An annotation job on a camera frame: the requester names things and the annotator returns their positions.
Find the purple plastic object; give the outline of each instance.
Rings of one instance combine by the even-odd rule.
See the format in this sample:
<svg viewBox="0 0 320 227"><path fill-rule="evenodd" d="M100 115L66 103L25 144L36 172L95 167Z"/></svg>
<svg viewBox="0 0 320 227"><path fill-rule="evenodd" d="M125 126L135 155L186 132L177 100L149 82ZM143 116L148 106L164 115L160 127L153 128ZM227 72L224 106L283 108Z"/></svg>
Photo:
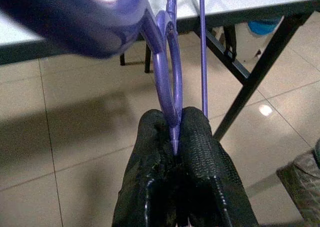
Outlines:
<svg viewBox="0 0 320 227"><path fill-rule="evenodd" d="M200 0L202 112L206 117L208 117L207 42L206 42L206 13L205 12L206 12L205 0Z"/></svg>
<svg viewBox="0 0 320 227"><path fill-rule="evenodd" d="M141 33L153 52L156 89L178 153L183 88L177 0L156 18L148 0L0 0L0 8L34 32L70 51L96 58L123 53ZM167 41L173 66L171 91Z"/></svg>

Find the blue object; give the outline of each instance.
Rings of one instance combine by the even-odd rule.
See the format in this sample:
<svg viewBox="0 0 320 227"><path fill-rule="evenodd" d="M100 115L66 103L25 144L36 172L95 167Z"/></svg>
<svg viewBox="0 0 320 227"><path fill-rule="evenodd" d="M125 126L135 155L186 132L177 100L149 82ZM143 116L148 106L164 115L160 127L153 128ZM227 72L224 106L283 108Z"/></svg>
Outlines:
<svg viewBox="0 0 320 227"><path fill-rule="evenodd" d="M250 30L257 35L267 35L275 30L281 18L262 19L248 22Z"/></svg>

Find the chair leg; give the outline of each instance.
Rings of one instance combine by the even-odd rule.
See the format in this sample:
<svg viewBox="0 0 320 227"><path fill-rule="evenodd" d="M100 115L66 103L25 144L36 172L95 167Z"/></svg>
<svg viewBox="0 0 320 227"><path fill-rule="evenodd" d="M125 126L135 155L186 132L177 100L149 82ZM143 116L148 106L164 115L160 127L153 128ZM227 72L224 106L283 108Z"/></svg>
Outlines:
<svg viewBox="0 0 320 227"><path fill-rule="evenodd" d="M125 66L126 65L125 54L124 53L120 55L120 65L121 66Z"/></svg>
<svg viewBox="0 0 320 227"><path fill-rule="evenodd" d="M145 45L145 60L144 60L144 72L150 73L150 60L151 60L151 49Z"/></svg>

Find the black glove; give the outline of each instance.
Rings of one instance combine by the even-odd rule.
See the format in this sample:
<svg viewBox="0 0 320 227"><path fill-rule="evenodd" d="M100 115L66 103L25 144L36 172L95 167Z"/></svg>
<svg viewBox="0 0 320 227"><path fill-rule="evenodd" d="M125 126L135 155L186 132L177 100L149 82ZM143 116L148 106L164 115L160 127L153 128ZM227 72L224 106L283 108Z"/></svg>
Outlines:
<svg viewBox="0 0 320 227"><path fill-rule="evenodd" d="M159 110L140 119L112 227L175 227L176 167L169 127Z"/></svg>
<svg viewBox="0 0 320 227"><path fill-rule="evenodd" d="M179 143L188 176L186 188L192 226L258 226L231 158L213 139L209 121L199 109L183 109Z"/></svg>

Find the tile floor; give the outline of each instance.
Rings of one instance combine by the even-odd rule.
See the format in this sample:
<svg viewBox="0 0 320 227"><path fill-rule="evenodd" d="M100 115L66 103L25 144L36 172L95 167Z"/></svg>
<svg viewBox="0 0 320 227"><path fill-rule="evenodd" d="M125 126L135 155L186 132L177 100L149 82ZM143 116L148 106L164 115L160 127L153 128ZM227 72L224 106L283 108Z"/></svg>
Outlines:
<svg viewBox="0 0 320 227"><path fill-rule="evenodd" d="M201 104L199 40L181 35L184 106ZM275 176L320 137L320 14L287 48L221 143L260 223L301 220ZM159 109L144 43L118 57L61 55L0 68L0 226L111 226L141 115ZM215 130L241 85L208 54ZM260 109L270 107L268 116Z"/></svg>

